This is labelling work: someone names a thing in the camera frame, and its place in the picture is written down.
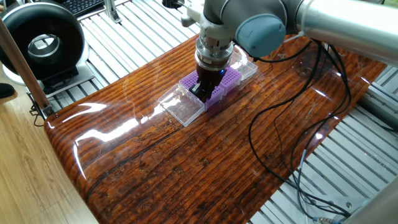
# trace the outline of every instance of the clear plastic lid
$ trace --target clear plastic lid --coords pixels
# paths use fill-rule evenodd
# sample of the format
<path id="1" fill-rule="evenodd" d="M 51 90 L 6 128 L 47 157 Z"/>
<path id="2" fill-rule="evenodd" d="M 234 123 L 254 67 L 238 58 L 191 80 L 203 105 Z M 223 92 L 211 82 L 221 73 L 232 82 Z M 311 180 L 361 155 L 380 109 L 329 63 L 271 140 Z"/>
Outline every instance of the clear plastic lid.
<path id="1" fill-rule="evenodd" d="M 244 53 L 242 49 L 235 46 L 234 52 L 231 56 L 231 62 L 229 65 L 231 68 L 238 71 L 242 76 L 241 80 L 245 80 L 255 74 L 257 71 L 257 65 L 250 62 L 249 57 Z M 240 84 L 239 82 L 233 82 L 235 87 Z M 188 86 L 183 85 L 184 82 L 180 82 L 174 85 L 167 93 L 159 98 L 160 105 L 162 105 L 171 115 L 175 117 L 182 125 L 187 127 L 192 121 L 194 121 L 202 112 L 204 112 L 208 107 L 221 100 L 223 95 L 223 88 L 221 89 L 221 94 L 212 95 L 212 98 L 204 104 L 200 101 L 193 93 L 189 91 Z"/>
<path id="2" fill-rule="evenodd" d="M 205 110 L 205 104 L 181 84 L 160 97 L 159 103 L 185 127 Z"/>

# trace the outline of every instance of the metal grating floor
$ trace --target metal grating floor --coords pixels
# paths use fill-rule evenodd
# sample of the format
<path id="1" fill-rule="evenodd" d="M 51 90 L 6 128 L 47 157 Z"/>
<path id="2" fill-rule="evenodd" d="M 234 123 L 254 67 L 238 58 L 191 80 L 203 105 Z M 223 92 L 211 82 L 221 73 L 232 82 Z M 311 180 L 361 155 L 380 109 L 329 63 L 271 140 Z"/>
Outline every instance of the metal grating floor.
<path id="1" fill-rule="evenodd" d="M 398 68 L 388 66 L 375 82 L 398 98 Z"/>
<path id="2" fill-rule="evenodd" d="M 89 70 L 76 79 L 94 75 L 87 82 L 50 97 L 58 111 L 119 80 L 199 33 L 199 25 L 181 25 L 179 10 L 163 7 L 160 0 L 119 0 L 115 2 L 122 19 L 115 24 L 105 12 L 80 19 L 90 46 L 86 62 Z"/>
<path id="3" fill-rule="evenodd" d="M 120 24 L 104 12 L 80 19 L 90 56 L 84 72 L 76 79 L 91 75 L 94 78 L 49 98 L 55 111 L 119 80 L 199 33 L 196 24 L 190 28 L 180 25 L 185 8 L 166 9 L 160 2 L 116 1 Z M 398 83 L 398 69 L 387 68 L 377 83 L 398 96 L 398 88 L 393 85 Z M 372 198 L 392 181 L 398 174 L 398 137 L 374 120 L 377 118 L 363 108 L 353 110 L 308 157 L 303 168 L 303 188 L 315 195 L 354 203 Z M 331 217 L 308 209 L 313 215 Z M 284 184 L 249 223 L 313 222 L 300 211 L 295 190 Z"/>
<path id="4" fill-rule="evenodd" d="M 375 121 L 383 124 L 363 108 L 355 107 L 305 161 L 304 190 L 355 204 L 373 198 L 394 180 L 398 174 L 398 136 Z M 308 208 L 308 212 L 334 217 L 317 208 Z M 300 211 L 296 190 L 283 184 L 249 223 L 313 222 Z"/>

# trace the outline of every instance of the glossy wood surface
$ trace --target glossy wood surface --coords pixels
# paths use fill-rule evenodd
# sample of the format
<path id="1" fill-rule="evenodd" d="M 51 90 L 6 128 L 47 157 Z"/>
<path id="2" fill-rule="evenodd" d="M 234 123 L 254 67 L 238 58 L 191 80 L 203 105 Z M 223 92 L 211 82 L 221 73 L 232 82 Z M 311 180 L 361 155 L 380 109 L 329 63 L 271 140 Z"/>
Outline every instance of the glossy wood surface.
<path id="1" fill-rule="evenodd" d="M 291 55 L 306 42 L 289 42 L 272 55 Z M 258 62 L 252 78 L 184 128 L 157 100 L 194 71 L 194 51 L 195 38 L 46 120 L 55 153 L 100 223 L 243 223 L 281 184 L 253 156 L 248 126 L 258 111 L 301 89 L 317 48 L 284 63 Z M 355 104 L 385 65 L 342 53 Z M 340 77 L 326 63 L 285 113 L 278 117 L 283 106 L 254 124 L 260 157 L 288 177 L 275 118 L 288 157 L 302 130 L 326 117 L 344 95 Z M 339 121 L 329 122 L 309 150 Z M 295 166 L 307 139 L 296 150 Z"/>

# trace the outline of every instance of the purple pipette tip rack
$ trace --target purple pipette tip rack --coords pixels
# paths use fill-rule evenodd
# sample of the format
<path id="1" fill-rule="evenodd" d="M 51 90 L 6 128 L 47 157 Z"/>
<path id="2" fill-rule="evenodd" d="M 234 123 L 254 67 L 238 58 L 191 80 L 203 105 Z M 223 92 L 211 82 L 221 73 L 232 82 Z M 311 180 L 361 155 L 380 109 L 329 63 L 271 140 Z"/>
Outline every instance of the purple pipette tip rack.
<path id="1" fill-rule="evenodd" d="M 220 82 L 220 86 L 224 89 L 224 96 L 234 87 L 241 83 L 242 74 L 230 66 L 226 67 L 226 73 Z"/>
<path id="2" fill-rule="evenodd" d="M 180 84 L 189 90 L 192 85 L 195 85 L 198 80 L 197 71 L 192 72 L 187 75 L 185 78 L 180 80 Z M 224 89 L 220 86 L 216 86 L 216 88 L 211 92 L 211 98 L 208 99 L 205 103 L 205 110 L 211 107 L 213 104 L 217 103 L 220 99 L 222 99 L 224 93 Z"/>

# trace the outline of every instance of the black cable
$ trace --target black cable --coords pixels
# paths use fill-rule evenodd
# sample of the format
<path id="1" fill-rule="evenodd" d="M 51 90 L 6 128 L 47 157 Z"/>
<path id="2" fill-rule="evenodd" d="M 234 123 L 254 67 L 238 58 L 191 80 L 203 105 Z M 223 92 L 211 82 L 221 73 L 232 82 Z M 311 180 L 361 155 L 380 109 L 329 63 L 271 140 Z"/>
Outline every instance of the black cable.
<path id="1" fill-rule="evenodd" d="M 310 75 L 310 78 L 308 79 L 308 81 L 306 82 L 306 84 L 304 85 L 304 87 L 303 87 L 296 95 L 294 95 L 293 97 L 289 98 L 288 100 L 285 100 L 285 101 L 283 101 L 282 103 L 279 103 L 279 104 L 277 104 L 277 105 L 271 106 L 271 107 L 269 107 L 269 108 L 266 108 L 266 109 L 260 111 L 257 115 L 255 115 L 255 117 L 253 118 L 253 120 L 252 120 L 252 122 L 251 122 L 251 124 L 250 124 L 250 127 L 249 127 L 249 135 L 248 135 L 248 136 L 249 136 L 249 143 L 250 143 L 250 145 L 251 145 L 252 152 L 253 152 L 254 156 L 256 157 L 256 159 L 260 162 L 260 164 L 261 164 L 264 168 L 266 168 L 266 170 L 267 170 L 268 172 L 270 172 L 271 174 L 273 174 L 274 176 L 276 176 L 278 179 L 284 181 L 285 183 L 289 184 L 291 187 L 293 187 L 293 188 L 295 188 L 295 189 L 297 189 L 297 185 L 293 184 L 291 181 L 286 180 L 286 179 L 284 179 L 283 177 L 281 177 L 279 174 L 275 173 L 272 169 L 270 169 L 269 167 L 267 167 L 267 166 L 265 165 L 265 163 L 263 163 L 263 161 L 259 158 L 259 156 L 258 156 L 256 150 L 254 149 L 253 143 L 252 143 L 252 141 L 251 141 L 251 129 L 252 129 L 253 123 L 254 123 L 255 120 L 258 118 L 258 116 L 260 116 L 261 114 L 265 113 L 266 111 L 269 111 L 269 110 L 271 110 L 271 109 L 277 108 L 277 107 L 279 107 L 279 106 L 282 106 L 282 105 L 284 105 L 284 104 L 286 104 L 286 103 L 291 102 L 292 100 L 296 99 L 296 97 L 298 97 L 299 95 L 301 95 L 301 94 L 307 89 L 308 84 L 311 82 L 311 80 L 312 80 L 314 74 L 316 73 L 316 70 L 317 70 L 317 67 L 318 67 L 318 64 L 319 64 L 320 51 L 321 51 L 322 47 L 319 46 L 320 42 L 317 42 L 317 43 L 318 43 L 318 55 L 317 55 L 316 63 L 315 63 L 314 68 L 313 68 L 313 70 L 312 70 L 312 74 Z M 350 216 L 350 213 L 349 213 L 349 212 L 347 212 L 346 210 L 344 210 L 343 208 L 341 208 L 341 207 L 339 207 L 339 206 L 337 206 L 337 205 L 334 205 L 334 204 L 332 204 L 332 203 L 330 203 L 330 202 L 327 202 L 326 200 L 323 200 L 323 199 L 318 198 L 318 197 L 316 197 L 316 196 L 310 195 L 310 194 L 304 192 L 303 190 L 299 190 L 299 192 L 300 192 L 300 194 L 304 194 L 306 197 L 311 197 L 311 198 L 313 198 L 313 199 L 315 199 L 315 200 L 318 200 L 318 201 L 320 201 L 320 202 L 323 202 L 323 203 L 325 203 L 325 204 L 328 204 L 328 205 L 331 206 L 331 207 L 335 207 L 335 208 L 337 208 L 337 209 L 343 211 L 344 213 L 341 213 L 341 214 L 345 215 L 346 217 L 347 217 L 347 216 Z"/>
<path id="2" fill-rule="evenodd" d="M 257 62 L 258 60 L 261 62 L 267 62 L 267 63 L 277 63 L 277 62 L 286 62 L 290 59 L 293 59 L 297 56 L 299 56 L 301 53 L 304 52 L 304 50 L 306 50 L 310 45 L 311 45 L 312 41 L 309 41 L 301 50 L 299 50 L 296 54 L 293 54 L 290 57 L 287 58 L 283 58 L 283 59 L 279 59 L 279 60 L 266 60 L 266 59 L 262 59 L 262 58 L 258 58 L 258 57 L 253 57 L 253 62 Z"/>
<path id="3" fill-rule="evenodd" d="M 276 126 L 276 119 L 278 119 L 283 113 L 285 113 L 285 111 L 287 111 L 287 109 L 293 104 L 293 102 L 294 102 L 294 100 L 292 100 L 292 102 L 290 102 L 290 104 L 289 104 L 278 116 L 275 117 L 274 122 L 273 122 L 273 123 L 274 123 L 274 127 L 275 127 L 275 131 L 276 131 L 276 133 L 277 133 L 277 135 L 278 135 L 278 140 L 279 140 L 279 146 L 280 146 L 280 160 L 282 161 L 282 163 L 283 163 L 283 165 L 286 167 L 286 169 L 288 169 L 290 172 L 292 172 L 292 171 L 287 167 L 287 164 L 285 163 L 285 158 L 283 157 L 283 152 L 282 152 L 282 150 L 283 150 L 282 140 L 281 140 L 281 138 L 280 138 L 280 134 L 279 134 L 278 128 L 277 128 L 277 126 Z"/>
<path id="4" fill-rule="evenodd" d="M 35 121 L 33 122 L 33 125 L 34 125 L 34 126 L 36 126 L 36 127 L 42 127 L 42 126 L 44 126 L 43 124 L 41 124 L 41 125 L 36 124 L 37 118 L 40 116 L 40 113 L 37 111 L 37 108 L 36 108 L 35 105 L 32 105 L 32 106 L 30 107 L 29 113 L 30 113 L 30 115 L 35 116 Z"/>
<path id="5" fill-rule="evenodd" d="M 317 125 L 318 123 L 322 123 L 322 124 L 315 130 L 315 132 L 312 134 L 311 138 L 308 140 L 307 145 L 305 146 L 305 149 L 308 149 L 309 144 L 311 143 L 313 137 L 316 135 L 317 132 L 319 132 L 319 130 L 323 127 L 323 125 L 324 125 L 329 119 L 331 119 L 333 116 L 336 116 L 337 114 L 340 114 L 340 113 L 345 112 L 345 111 L 349 108 L 349 106 L 350 106 L 350 104 L 351 104 L 351 92 L 350 92 L 349 86 L 348 86 L 348 79 L 347 79 L 347 76 L 346 76 L 346 70 L 345 70 L 344 63 L 343 63 L 343 61 L 341 60 L 340 55 L 338 54 L 338 52 L 337 52 L 337 50 L 334 48 L 334 46 L 331 45 L 330 47 L 331 47 L 333 53 L 336 55 L 336 57 L 337 57 L 337 59 L 338 59 L 340 65 L 341 65 L 341 68 L 342 68 L 343 72 L 341 72 L 340 68 L 338 68 L 337 64 L 335 63 L 335 61 L 333 60 L 333 58 L 330 56 L 330 54 L 329 54 L 328 52 L 326 52 L 326 56 L 328 56 L 328 57 L 331 59 L 331 61 L 332 61 L 332 63 L 334 64 L 334 66 L 336 67 L 337 70 L 339 70 L 339 72 L 340 72 L 340 74 L 341 74 L 341 79 L 342 79 L 342 81 L 343 81 L 343 83 L 345 84 L 345 87 L 346 87 L 346 97 L 344 98 L 343 102 L 339 105 L 339 107 L 337 107 L 337 109 L 334 110 L 334 112 L 332 112 L 327 118 L 325 118 L 325 119 L 323 119 L 323 120 L 321 120 L 321 121 L 319 121 L 319 122 L 313 124 L 311 127 L 307 128 L 307 129 L 303 132 L 303 133 L 306 133 L 310 128 L 314 127 L 314 126 Z M 348 104 L 347 104 L 346 108 L 345 108 L 343 111 L 340 111 L 340 112 L 337 113 L 337 111 L 345 104 L 345 101 L 346 101 L 347 98 L 348 98 L 349 100 L 348 100 Z M 293 169 L 293 163 L 292 163 L 293 154 L 294 154 L 294 150 L 292 151 L 292 153 L 291 153 L 291 155 L 290 155 L 290 166 L 291 166 L 291 169 Z M 304 210 L 304 208 L 302 207 L 302 203 L 301 203 L 301 199 L 300 199 L 300 194 L 301 194 L 301 193 L 300 193 L 300 177 L 301 177 L 301 173 L 302 173 L 302 168 L 300 167 L 300 169 L 298 170 L 298 178 L 297 178 L 297 181 L 296 181 L 296 178 L 295 178 L 295 176 L 294 176 L 294 180 L 295 180 L 295 183 L 296 183 L 296 186 L 297 186 L 297 200 L 298 200 L 298 203 L 299 203 L 300 208 L 302 209 L 303 213 L 306 214 L 306 216 L 308 216 L 309 218 L 312 218 L 312 217 Z M 343 211 L 344 213 L 347 213 L 347 215 L 349 216 L 349 212 L 347 212 L 346 210 L 342 210 L 342 211 Z"/>

